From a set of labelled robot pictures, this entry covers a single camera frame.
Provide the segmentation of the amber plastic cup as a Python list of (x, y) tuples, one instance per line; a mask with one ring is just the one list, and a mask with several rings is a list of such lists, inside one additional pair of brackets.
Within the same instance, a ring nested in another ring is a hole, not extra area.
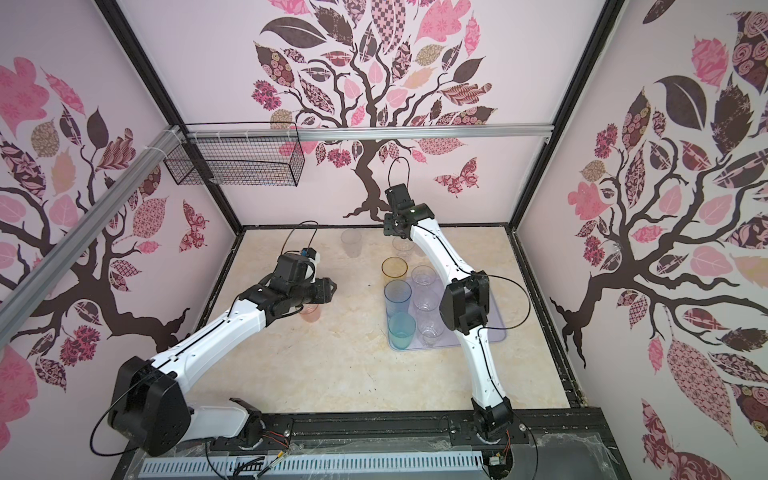
[(381, 272), (386, 282), (404, 278), (408, 270), (407, 261), (399, 256), (388, 257), (381, 264)]

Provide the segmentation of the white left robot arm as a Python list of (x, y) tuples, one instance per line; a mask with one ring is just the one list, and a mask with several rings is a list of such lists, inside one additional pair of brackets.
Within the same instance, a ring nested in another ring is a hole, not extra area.
[(319, 253), (306, 247), (281, 254), (274, 270), (241, 292), (230, 308), (190, 337), (144, 360), (134, 356), (117, 374), (108, 425), (151, 456), (192, 440), (233, 439), (259, 445), (262, 413), (239, 398), (194, 406), (195, 383), (236, 346), (308, 305), (331, 302), (337, 285), (317, 275)]

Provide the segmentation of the teal dimpled plastic cup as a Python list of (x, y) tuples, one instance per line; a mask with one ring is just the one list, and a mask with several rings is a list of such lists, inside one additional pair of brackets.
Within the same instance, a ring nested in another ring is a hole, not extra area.
[(396, 350), (407, 350), (416, 332), (416, 320), (407, 312), (397, 312), (387, 320), (390, 345)]

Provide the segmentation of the blue ribbed plastic cup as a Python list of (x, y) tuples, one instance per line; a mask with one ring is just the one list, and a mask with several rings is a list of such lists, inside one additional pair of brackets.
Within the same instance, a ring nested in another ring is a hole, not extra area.
[(411, 285), (401, 279), (392, 280), (384, 287), (385, 310), (388, 318), (407, 313), (412, 297)]

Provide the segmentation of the clear cup back row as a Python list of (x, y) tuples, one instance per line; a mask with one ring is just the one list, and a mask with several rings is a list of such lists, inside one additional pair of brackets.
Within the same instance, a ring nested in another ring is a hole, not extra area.
[(345, 254), (349, 258), (358, 258), (362, 253), (362, 233), (358, 229), (344, 230), (340, 236)]

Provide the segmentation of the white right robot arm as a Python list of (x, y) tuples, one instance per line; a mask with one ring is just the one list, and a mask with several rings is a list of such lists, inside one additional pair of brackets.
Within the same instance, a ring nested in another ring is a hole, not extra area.
[(496, 443), (506, 437), (514, 412), (490, 351), (489, 277), (461, 258), (432, 210), (424, 203), (415, 203), (405, 184), (389, 187), (385, 195), (390, 211), (385, 214), (384, 234), (414, 242), (444, 286), (439, 313), (445, 327), (458, 339), (467, 360), (477, 435), (486, 443)]

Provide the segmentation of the pink plastic cup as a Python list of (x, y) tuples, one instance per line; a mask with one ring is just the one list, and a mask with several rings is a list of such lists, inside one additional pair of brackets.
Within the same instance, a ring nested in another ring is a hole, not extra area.
[(308, 323), (314, 323), (319, 320), (321, 314), (322, 308), (320, 305), (308, 304), (303, 306), (303, 309), (300, 312), (300, 317)]

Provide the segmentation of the clear glass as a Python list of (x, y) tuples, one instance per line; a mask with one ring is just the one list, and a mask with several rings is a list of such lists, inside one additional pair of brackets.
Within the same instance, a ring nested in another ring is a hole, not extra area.
[(413, 294), (412, 304), (415, 313), (428, 315), (439, 307), (440, 297), (432, 290), (418, 289)]
[(416, 266), (411, 272), (411, 282), (417, 291), (430, 291), (438, 281), (436, 271), (428, 265)]
[(417, 327), (421, 341), (427, 347), (435, 346), (445, 332), (445, 325), (439, 316), (422, 317), (417, 320)]

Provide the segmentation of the clear faceted glass tumbler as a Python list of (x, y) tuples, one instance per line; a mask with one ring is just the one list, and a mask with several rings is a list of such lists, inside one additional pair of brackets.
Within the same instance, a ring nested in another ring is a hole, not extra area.
[(398, 257), (409, 260), (413, 256), (415, 244), (411, 240), (395, 237), (392, 247)]

